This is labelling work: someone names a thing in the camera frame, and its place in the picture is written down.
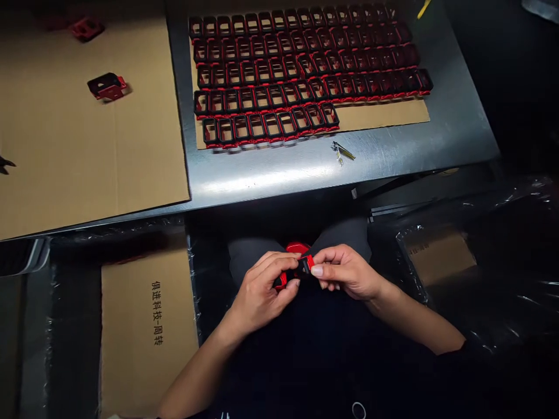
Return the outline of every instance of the person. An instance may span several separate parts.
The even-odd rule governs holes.
[[[369,265],[365,219],[325,230],[308,252],[313,278],[280,292],[274,279],[300,254],[260,237],[229,253],[238,294],[165,393],[162,419],[469,414],[466,339]]]

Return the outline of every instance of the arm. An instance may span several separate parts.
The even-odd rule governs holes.
[[[312,273],[323,289],[343,287],[352,298],[364,300],[379,319],[436,355],[459,350],[466,341],[445,318],[384,279],[349,246],[321,250],[314,261]]]
[[[176,377],[160,404],[161,419],[183,419],[207,409],[225,365],[250,333],[278,317],[295,298],[299,280],[279,293],[272,287],[282,271],[295,269],[300,254],[268,252],[245,275],[229,311]]]

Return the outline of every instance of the finger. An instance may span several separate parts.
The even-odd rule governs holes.
[[[301,253],[281,253],[281,252],[268,252],[269,255],[264,258],[262,256],[260,259],[260,263],[254,265],[251,269],[252,277],[256,278],[259,276],[272,262],[274,262],[278,258],[295,258],[298,259],[301,256]]]
[[[348,246],[344,244],[324,248],[313,257],[314,263],[317,265],[325,262],[339,263],[347,253],[347,249]]]
[[[297,292],[299,292],[300,282],[300,279],[292,279],[287,283],[285,288],[278,293],[278,297],[275,299],[274,304],[280,311],[283,311],[284,308],[293,301]]]
[[[319,280],[347,282],[351,280],[351,271],[345,265],[315,265],[311,268],[310,273]]]
[[[295,269],[298,265],[299,263],[294,257],[276,258],[268,264],[266,269],[264,269],[255,280],[261,281],[268,287],[271,287],[272,283],[281,272],[287,271],[288,269]]]

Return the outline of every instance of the stainless steel table surface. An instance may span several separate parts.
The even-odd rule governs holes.
[[[423,1],[412,3],[416,13]],[[197,150],[187,11],[168,2],[167,15],[192,200],[57,231],[451,168],[500,156],[442,2],[432,2],[420,20],[409,24],[421,67],[428,69],[434,83],[426,98],[431,121],[336,134],[334,139],[357,157],[354,161],[345,158],[344,166],[336,161],[329,138],[237,154]]]

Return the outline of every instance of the hand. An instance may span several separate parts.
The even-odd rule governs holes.
[[[323,289],[328,287],[333,291],[343,287],[355,300],[375,299],[391,285],[346,244],[322,249],[313,259],[311,273]]]
[[[278,317],[299,291],[299,279],[277,292],[274,280],[282,271],[295,269],[300,253],[268,252],[250,268],[224,321],[244,337]]]

